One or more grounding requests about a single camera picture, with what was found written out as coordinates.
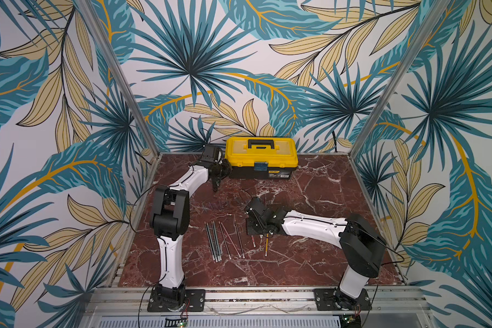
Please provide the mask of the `yellow pencil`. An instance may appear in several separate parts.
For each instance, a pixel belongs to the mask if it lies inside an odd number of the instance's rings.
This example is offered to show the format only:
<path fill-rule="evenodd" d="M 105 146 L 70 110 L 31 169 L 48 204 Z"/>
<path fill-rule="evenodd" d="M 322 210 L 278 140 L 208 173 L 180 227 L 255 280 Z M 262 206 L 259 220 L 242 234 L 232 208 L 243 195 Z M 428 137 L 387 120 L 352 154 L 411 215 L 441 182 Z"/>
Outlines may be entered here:
<path fill-rule="evenodd" d="M 264 256 L 267 257 L 269 251 L 269 238 L 266 237 L 265 239 L 265 251 L 264 251 Z"/>

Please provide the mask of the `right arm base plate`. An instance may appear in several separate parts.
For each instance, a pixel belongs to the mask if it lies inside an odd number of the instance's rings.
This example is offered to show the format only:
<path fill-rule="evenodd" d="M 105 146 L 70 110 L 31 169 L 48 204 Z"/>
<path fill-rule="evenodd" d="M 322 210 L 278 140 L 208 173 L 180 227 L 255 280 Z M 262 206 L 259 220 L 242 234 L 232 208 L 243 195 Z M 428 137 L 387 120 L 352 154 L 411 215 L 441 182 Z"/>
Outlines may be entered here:
<path fill-rule="evenodd" d="M 368 292 L 362 289 L 355 299 L 344 294 L 339 288 L 315 288 L 314 301 L 318 311 L 356 311 L 371 310 Z"/>

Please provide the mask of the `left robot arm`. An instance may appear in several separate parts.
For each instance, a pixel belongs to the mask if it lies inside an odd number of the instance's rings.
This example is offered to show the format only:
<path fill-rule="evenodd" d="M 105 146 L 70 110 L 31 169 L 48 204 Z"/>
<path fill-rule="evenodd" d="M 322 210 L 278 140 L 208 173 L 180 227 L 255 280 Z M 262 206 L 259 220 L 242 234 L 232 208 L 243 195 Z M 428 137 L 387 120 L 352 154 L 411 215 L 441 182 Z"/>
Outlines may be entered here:
<path fill-rule="evenodd" d="M 210 180 L 214 191 L 232 171 L 228 160 L 197 161 L 185 174 L 169 185 L 154 190 L 150 227 L 160 250 L 160 275 L 155 291 L 160 298 L 181 303 L 185 292 L 182 243 L 190 223 L 190 197 Z"/>

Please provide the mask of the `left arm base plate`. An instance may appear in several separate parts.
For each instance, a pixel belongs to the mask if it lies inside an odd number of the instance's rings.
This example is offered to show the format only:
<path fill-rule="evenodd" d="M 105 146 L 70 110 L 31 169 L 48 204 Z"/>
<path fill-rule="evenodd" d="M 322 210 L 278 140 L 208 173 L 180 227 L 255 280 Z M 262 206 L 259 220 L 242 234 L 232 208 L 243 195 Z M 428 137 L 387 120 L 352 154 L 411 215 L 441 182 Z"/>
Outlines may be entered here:
<path fill-rule="evenodd" d="M 203 312 L 206 291 L 203 289 L 163 288 L 152 289 L 147 306 L 148 312 Z"/>

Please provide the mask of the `red capped pencil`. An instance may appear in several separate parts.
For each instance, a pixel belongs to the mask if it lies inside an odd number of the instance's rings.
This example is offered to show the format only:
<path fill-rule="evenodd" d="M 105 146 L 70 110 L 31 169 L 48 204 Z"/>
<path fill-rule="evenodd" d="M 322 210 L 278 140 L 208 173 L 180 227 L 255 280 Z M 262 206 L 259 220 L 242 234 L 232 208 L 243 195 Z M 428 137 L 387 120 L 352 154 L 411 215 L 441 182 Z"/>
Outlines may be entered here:
<path fill-rule="evenodd" d="M 222 228 L 223 228 L 223 230 L 224 230 L 224 233 L 225 233 L 226 237 L 228 238 L 229 242 L 231 243 L 232 248 L 235 250 L 235 252 L 236 252 L 236 254 L 237 254 L 238 258 L 241 258 L 241 253 L 239 252 L 239 249 L 236 247 L 235 243 L 233 242 L 233 240 L 232 240 L 232 238 L 231 238 L 230 234 L 228 233 L 228 231 L 227 231 L 227 229 L 226 229 L 225 225 L 224 225 L 224 224 L 221 224 L 221 225 L 222 225 Z"/>

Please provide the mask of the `yellow black toolbox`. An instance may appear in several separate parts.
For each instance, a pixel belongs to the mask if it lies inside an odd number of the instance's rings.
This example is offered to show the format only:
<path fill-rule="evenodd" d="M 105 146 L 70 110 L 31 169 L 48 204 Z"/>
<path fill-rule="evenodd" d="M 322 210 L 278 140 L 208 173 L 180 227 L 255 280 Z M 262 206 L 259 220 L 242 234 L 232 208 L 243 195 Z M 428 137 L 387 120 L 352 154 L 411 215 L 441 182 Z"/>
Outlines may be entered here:
<path fill-rule="evenodd" d="M 291 138 L 231 137 L 225 152 L 235 179 L 289 179 L 299 165 Z"/>

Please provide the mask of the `dark blue printed pencil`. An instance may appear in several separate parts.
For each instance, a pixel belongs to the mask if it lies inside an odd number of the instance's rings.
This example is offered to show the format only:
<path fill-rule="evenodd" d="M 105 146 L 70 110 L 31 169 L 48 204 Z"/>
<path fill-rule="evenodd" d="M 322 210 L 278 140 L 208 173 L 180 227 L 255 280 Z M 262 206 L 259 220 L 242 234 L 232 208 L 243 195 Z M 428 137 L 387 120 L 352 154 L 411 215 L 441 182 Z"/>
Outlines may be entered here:
<path fill-rule="evenodd" d="M 215 221 L 213 221 L 212 225 L 213 225 L 213 234 L 214 234 L 214 239 L 215 239 L 215 248 L 216 248 L 217 258 L 218 258 L 217 261 L 221 262 L 222 261 L 222 250 L 221 250 L 220 242 L 218 239 L 217 224 Z"/>

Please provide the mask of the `green pencil with eraser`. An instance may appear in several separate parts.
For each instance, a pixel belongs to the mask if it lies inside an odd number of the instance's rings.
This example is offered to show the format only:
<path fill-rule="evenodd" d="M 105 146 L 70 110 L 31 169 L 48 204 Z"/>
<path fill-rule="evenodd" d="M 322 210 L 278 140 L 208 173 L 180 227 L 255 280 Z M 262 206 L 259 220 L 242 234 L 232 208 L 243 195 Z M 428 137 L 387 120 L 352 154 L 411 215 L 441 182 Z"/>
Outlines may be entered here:
<path fill-rule="evenodd" d="M 219 262 L 221 262 L 223 260 L 223 251 L 222 251 L 222 248 L 221 248 L 221 243 L 220 243 L 221 240 L 219 239 L 217 228 L 215 228 L 215 240 L 216 240 L 216 244 L 217 244 L 217 251 L 218 251 L 218 255 L 219 255 Z"/>

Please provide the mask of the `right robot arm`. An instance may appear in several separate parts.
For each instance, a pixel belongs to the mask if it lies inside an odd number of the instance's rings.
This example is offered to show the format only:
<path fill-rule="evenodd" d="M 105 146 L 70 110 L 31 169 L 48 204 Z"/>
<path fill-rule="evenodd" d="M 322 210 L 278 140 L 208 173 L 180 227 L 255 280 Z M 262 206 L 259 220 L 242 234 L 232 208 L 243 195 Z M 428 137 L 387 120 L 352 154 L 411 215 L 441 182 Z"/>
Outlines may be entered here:
<path fill-rule="evenodd" d="M 348 263 L 337 288 L 341 299 L 359 299 L 368 281 L 379 277 L 387 242 L 361 215 L 334 218 L 272 210 L 260 198 L 252 198 L 244 212 L 248 235 L 301 236 L 341 249 Z"/>

